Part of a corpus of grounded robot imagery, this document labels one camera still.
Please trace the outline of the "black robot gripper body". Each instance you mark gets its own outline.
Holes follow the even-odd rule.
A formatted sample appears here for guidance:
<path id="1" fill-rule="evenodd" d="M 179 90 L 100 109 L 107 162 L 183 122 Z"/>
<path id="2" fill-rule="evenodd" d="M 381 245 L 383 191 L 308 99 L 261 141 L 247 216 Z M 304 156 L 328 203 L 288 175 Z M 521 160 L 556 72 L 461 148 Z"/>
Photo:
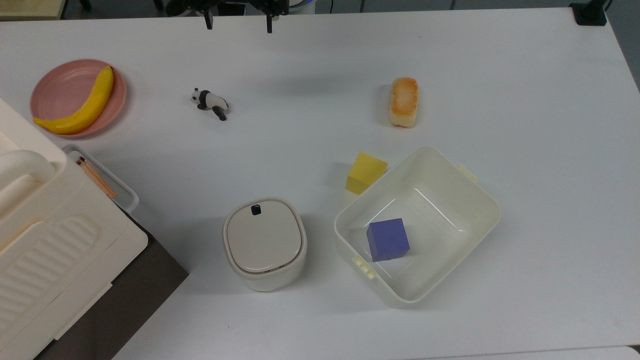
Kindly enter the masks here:
<path id="1" fill-rule="evenodd" d="M 220 3 L 250 5 L 270 17 L 287 15 L 290 12 L 288 0 L 169 0 L 166 4 L 166 14 L 169 17 L 178 17 L 192 11 L 207 12 Z"/>

